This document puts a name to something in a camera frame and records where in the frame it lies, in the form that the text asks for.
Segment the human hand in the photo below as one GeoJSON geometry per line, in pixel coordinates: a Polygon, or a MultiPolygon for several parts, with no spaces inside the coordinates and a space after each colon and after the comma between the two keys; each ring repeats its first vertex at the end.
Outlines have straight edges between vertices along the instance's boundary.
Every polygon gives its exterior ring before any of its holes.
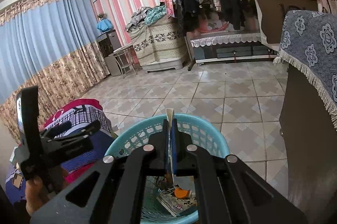
{"type": "MultiPolygon", "coordinates": [[[[63,177],[68,175],[67,170],[63,168],[61,168],[61,172],[63,177]]],[[[64,189],[67,186],[68,183],[64,180],[62,188],[64,189]]],[[[26,210],[30,216],[49,201],[49,198],[43,195],[42,192],[43,182],[39,176],[35,176],[33,179],[26,181],[26,210]]]]}

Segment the white plastic base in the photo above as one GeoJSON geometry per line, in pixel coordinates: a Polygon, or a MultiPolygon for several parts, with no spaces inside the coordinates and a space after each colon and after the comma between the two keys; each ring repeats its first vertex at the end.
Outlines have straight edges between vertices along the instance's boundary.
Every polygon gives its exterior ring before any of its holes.
{"type": "Polygon", "coordinates": [[[184,56],[183,58],[170,58],[170,59],[162,59],[159,62],[153,62],[147,65],[142,66],[142,69],[145,72],[148,71],[159,71],[159,70],[165,70],[165,69],[182,69],[183,68],[183,62],[186,60],[187,56],[184,56]]]}

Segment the brown panel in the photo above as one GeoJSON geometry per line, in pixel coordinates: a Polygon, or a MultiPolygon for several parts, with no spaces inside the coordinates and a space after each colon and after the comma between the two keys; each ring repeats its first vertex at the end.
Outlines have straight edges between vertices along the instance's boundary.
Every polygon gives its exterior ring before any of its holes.
{"type": "Polygon", "coordinates": [[[317,0],[257,0],[261,12],[261,28],[269,44],[279,44],[284,17],[288,10],[318,11],[317,0]]]}
{"type": "Polygon", "coordinates": [[[316,89],[291,65],[280,124],[289,200],[309,223],[325,223],[337,210],[337,132],[316,89]]]}

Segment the curtain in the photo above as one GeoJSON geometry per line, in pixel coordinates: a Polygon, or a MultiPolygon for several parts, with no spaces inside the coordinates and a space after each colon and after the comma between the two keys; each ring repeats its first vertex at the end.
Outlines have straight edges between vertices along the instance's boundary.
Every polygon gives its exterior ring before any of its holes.
{"type": "Polygon", "coordinates": [[[39,123],[109,71],[90,0],[28,0],[0,15],[1,119],[18,141],[16,95],[39,86],[39,123]]]}

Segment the gray floral fabric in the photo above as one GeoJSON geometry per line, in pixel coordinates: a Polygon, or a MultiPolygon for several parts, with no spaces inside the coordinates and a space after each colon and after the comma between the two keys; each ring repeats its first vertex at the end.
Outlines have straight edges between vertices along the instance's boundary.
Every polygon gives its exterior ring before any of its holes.
{"type": "Polygon", "coordinates": [[[337,15],[289,11],[280,47],[310,68],[337,107],[337,15]]]}

